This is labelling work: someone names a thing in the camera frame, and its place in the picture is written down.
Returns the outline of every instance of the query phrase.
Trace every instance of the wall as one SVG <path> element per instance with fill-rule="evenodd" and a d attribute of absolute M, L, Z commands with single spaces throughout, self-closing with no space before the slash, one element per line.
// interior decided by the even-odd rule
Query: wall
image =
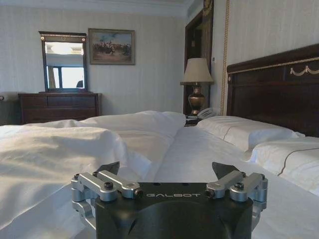
<path fill-rule="evenodd" d="M 103 114 L 182 111 L 184 18 L 0 6 L 0 91 L 44 91 L 39 30 L 136 31 L 136 65 L 88 64 Z"/>
<path fill-rule="evenodd" d="M 213 26 L 213 49 L 212 77 L 215 80 L 210 88 L 210 105 L 214 111 L 220 113 L 221 84 L 223 76 L 224 56 L 224 31 L 225 31 L 226 1 L 214 0 L 214 26 Z"/>
<path fill-rule="evenodd" d="M 219 108 L 225 0 L 215 0 L 211 103 Z M 318 0 L 231 0 L 227 65 L 319 43 Z"/>
<path fill-rule="evenodd" d="M 187 8 L 186 25 L 203 9 L 203 0 L 192 0 Z"/>

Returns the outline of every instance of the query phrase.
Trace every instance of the brass lamp base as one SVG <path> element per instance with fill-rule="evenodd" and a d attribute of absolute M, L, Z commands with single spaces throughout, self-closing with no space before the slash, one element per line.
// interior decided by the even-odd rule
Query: brass lamp base
<path fill-rule="evenodd" d="M 192 109 L 191 115 L 197 116 L 199 113 L 201 107 L 203 106 L 205 102 L 205 96 L 200 92 L 201 86 L 195 85 L 193 86 L 193 93 L 188 96 L 188 102 L 190 104 L 190 107 Z"/>

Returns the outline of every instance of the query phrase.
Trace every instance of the framed painting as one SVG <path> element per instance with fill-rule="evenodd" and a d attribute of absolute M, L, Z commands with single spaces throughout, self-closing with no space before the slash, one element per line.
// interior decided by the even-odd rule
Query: framed painting
<path fill-rule="evenodd" d="M 135 31 L 89 28 L 90 64 L 135 65 Z"/>

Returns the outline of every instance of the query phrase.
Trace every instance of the mirror frame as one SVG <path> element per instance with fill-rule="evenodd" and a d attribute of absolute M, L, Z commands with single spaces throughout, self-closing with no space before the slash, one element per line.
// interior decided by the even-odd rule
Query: mirror frame
<path fill-rule="evenodd" d="M 73 32 L 51 32 L 51 31 L 39 31 L 41 35 L 42 43 L 42 58 L 43 58 L 43 71 L 44 71 L 44 85 L 46 92 L 87 92 L 88 91 L 88 77 L 87 77 L 87 56 L 86 56 L 86 33 L 73 33 Z M 83 68 L 84 68 L 84 88 L 55 88 L 50 89 L 47 80 L 46 71 L 46 53 L 45 43 L 46 42 L 74 42 L 83 43 Z"/>

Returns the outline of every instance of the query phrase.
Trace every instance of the lamp shade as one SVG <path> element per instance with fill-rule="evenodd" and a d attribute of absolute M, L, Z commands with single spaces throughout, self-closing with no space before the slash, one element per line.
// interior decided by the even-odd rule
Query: lamp shade
<path fill-rule="evenodd" d="M 214 80 L 208 71 L 205 58 L 191 58 L 187 62 L 184 79 L 180 84 L 187 85 L 195 83 L 214 83 Z"/>

